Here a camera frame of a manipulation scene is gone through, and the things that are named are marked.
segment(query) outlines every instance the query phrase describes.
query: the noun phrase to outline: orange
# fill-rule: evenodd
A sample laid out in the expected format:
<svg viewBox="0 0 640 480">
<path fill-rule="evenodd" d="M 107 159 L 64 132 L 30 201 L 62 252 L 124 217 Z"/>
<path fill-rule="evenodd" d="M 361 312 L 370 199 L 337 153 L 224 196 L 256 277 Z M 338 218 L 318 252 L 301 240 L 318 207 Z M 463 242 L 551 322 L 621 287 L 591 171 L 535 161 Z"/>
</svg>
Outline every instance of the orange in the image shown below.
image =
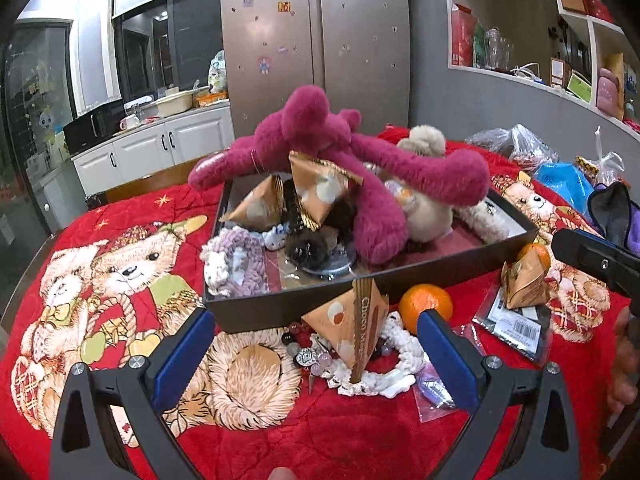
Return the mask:
<svg viewBox="0 0 640 480">
<path fill-rule="evenodd" d="M 543 267 L 545 267 L 545 272 L 551 268 L 551 256 L 549 256 L 549 251 L 546 250 L 546 247 L 543 244 L 527 244 L 523 248 L 521 248 L 518 253 L 518 260 L 523 259 L 524 255 L 527 254 L 530 248 L 535 248 L 538 253 L 538 258 L 540 258 L 540 263 Z"/>
<path fill-rule="evenodd" d="M 453 316 L 453 302 L 446 290 L 428 283 L 412 286 L 398 303 L 398 312 L 404 327 L 417 335 L 418 316 L 428 308 L 436 309 L 445 321 Z"/>
</svg>

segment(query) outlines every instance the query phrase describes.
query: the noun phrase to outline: plush toy leg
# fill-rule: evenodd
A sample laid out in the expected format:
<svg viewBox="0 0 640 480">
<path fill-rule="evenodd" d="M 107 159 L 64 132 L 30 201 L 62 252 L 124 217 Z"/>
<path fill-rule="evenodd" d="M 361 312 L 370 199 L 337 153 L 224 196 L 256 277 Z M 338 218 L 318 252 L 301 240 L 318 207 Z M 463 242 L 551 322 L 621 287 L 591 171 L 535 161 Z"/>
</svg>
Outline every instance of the plush toy leg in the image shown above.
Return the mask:
<svg viewBox="0 0 640 480">
<path fill-rule="evenodd" d="M 353 237 L 358 254 L 367 262 L 382 264 L 398 254 L 409 238 L 404 213 L 382 181 L 362 163 L 341 152 L 330 160 L 363 177 L 356 199 Z"/>
<path fill-rule="evenodd" d="M 351 149 L 360 160 L 380 166 L 410 187 L 448 205 L 475 205 L 489 191 L 487 163 L 471 150 L 457 150 L 446 158 L 424 157 L 363 134 L 352 134 Z"/>
<path fill-rule="evenodd" d="M 254 163 L 256 157 L 252 156 L 254 149 L 249 142 L 241 144 L 236 146 L 234 143 L 228 151 L 216 153 L 198 162 L 189 174 L 190 186 L 193 189 L 204 190 L 236 176 L 258 173 L 259 168 Z"/>
</svg>

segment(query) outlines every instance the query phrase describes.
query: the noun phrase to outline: human hand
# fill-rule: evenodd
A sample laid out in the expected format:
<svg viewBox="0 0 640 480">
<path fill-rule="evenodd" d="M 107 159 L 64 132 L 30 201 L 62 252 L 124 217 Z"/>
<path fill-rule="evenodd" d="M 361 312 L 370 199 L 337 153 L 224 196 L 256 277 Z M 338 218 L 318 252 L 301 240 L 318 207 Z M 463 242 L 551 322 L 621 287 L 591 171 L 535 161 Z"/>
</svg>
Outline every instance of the human hand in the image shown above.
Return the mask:
<svg viewBox="0 0 640 480">
<path fill-rule="evenodd" d="M 638 388 L 629 375 L 638 373 L 640 351 L 626 338 L 629 309 L 623 308 L 616 320 L 616 357 L 611 368 L 611 382 L 607 393 L 607 403 L 614 413 L 620 413 L 625 405 L 631 404 L 638 396 Z"/>
<path fill-rule="evenodd" d="M 271 471 L 267 480 L 298 480 L 298 477 L 293 474 L 291 469 L 286 467 L 277 467 Z"/>
</svg>

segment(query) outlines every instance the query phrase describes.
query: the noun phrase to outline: metal bolt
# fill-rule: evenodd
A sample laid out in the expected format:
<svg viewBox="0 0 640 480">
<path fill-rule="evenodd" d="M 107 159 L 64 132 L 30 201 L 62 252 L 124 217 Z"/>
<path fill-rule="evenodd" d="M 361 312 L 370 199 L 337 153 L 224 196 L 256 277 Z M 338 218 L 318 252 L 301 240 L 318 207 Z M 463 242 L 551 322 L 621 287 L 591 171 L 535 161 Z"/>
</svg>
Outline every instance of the metal bolt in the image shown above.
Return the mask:
<svg viewBox="0 0 640 480">
<path fill-rule="evenodd" d="M 552 375 L 558 375 L 560 373 L 560 365 L 553 361 L 549 361 L 546 364 L 546 371 Z"/>
<path fill-rule="evenodd" d="M 497 370 L 502 366 L 502 359 L 500 359 L 497 355 L 489 355 L 485 357 L 484 362 L 489 368 L 491 368 L 491 370 Z"/>
<path fill-rule="evenodd" d="M 84 365 L 84 363 L 76 363 L 71 367 L 71 374 L 80 375 L 82 372 L 84 372 L 85 368 L 86 366 Z"/>
<path fill-rule="evenodd" d="M 145 363 L 145 357 L 143 355 L 134 355 L 129 359 L 129 368 L 141 368 Z"/>
</svg>

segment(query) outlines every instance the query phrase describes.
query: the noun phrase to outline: microwave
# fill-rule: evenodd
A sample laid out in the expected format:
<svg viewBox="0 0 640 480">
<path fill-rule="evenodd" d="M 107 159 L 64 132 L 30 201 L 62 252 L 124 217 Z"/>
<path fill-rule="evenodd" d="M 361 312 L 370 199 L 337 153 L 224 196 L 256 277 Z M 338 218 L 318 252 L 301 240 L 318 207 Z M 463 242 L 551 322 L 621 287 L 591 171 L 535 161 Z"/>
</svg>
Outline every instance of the microwave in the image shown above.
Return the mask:
<svg viewBox="0 0 640 480">
<path fill-rule="evenodd" d="M 120 121 L 124 118 L 122 99 L 92 107 L 89 111 L 67 124 L 66 146 L 74 156 L 110 139 L 120 131 Z"/>
</svg>

